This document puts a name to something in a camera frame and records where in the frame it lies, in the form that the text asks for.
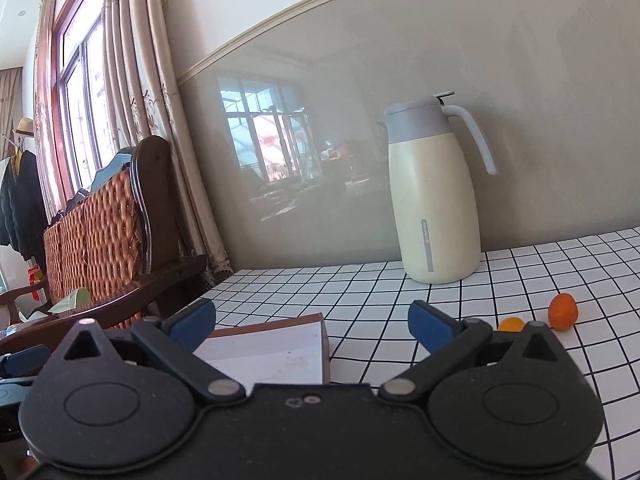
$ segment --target table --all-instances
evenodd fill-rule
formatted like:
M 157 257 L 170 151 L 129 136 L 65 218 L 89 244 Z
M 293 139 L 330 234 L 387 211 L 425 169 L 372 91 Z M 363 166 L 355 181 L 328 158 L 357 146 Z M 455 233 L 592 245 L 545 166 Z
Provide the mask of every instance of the table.
M 603 403 L 606 424 L 589 464 L 603 478 L 640 473 L 640 228 L 491 251 L 460 282 L 414 282 L 401 262 L 241 270 L 205 294 L 218 327 L 321 312 L 331 341 L 331 378 L 377 388 L 428 356 L 410 335 L 410 303 L 493 327 L 505 317 L 546 320 L 558 292 L 580 316 L 556 333 Z

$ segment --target jug handle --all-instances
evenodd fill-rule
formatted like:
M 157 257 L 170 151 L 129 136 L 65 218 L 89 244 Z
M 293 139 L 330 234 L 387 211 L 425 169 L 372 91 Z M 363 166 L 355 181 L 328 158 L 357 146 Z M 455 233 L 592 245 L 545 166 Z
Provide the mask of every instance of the jug handle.
M 494 158 L 491 155 L 491 150 L 489 149 L 489 145 L 486 142 L 484 133 L 482 133 L 482 130 L 480 129 L 478 123 L 476 123 L 473 115 L 471 115 L 471 113 L 469 113 L 463 107 L 457 105 L 443 106 L 442 113 L 444 113 L 447 117 L 455 116 L 465 121 L 466 127 L 471 132 L 471 135 L 474 138 L 476 145 L 478 146 L 478 150 L 480 150 L 480 155 L 482 156 L 482 161 L 484 162 L 486 172 L 490 175 L 498 174 L 498 169 L 495 167 Z

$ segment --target black jacket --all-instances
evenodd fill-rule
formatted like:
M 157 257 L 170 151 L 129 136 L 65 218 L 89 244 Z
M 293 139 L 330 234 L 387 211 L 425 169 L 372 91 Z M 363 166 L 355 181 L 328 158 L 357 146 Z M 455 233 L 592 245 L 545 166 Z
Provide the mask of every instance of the black jacket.
M 0 245 L 11 245 L 26 260 L 35 258 L 47 272 L 42 235 L 47 228 L 36 156 L 24 152 L 18 174 L 14 158 L 4 171 L 0 185 Z

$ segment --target beige curtain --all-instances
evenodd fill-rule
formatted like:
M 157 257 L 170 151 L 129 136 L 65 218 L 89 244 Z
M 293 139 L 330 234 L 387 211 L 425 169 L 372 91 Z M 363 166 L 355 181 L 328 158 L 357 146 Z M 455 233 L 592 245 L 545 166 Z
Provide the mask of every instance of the beige curtain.
M 175 81 L 161 0 L 104 0 L 105 83 L 116 146 L 159 135 L 172 159 L 187 233 L 185 245 L 208 254 L 214 283 L 232 273 L 202 183 Z
M 22 77 L 21 68 L 9 68 L 0 70 L 0 159 L 9 156 L 11 144 L 9 139 L 14 140 L 11 131 L 14 118 L 15 97 L 20 86 Z
M 33 70 L 33 134 L 44 206 L 51 218 L 63 208 L 65 193 L 56 157 L 51 108 L 51 47 L 56 0 L 42 0 Z

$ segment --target straw hat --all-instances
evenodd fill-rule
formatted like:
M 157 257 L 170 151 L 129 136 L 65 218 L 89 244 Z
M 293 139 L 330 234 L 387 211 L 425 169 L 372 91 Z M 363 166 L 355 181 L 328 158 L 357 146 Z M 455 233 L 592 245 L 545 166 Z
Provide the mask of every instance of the straw hat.
M 14 129 L 14 133 L 25 137 L 33 137 L 33 119 L 23 117 Z

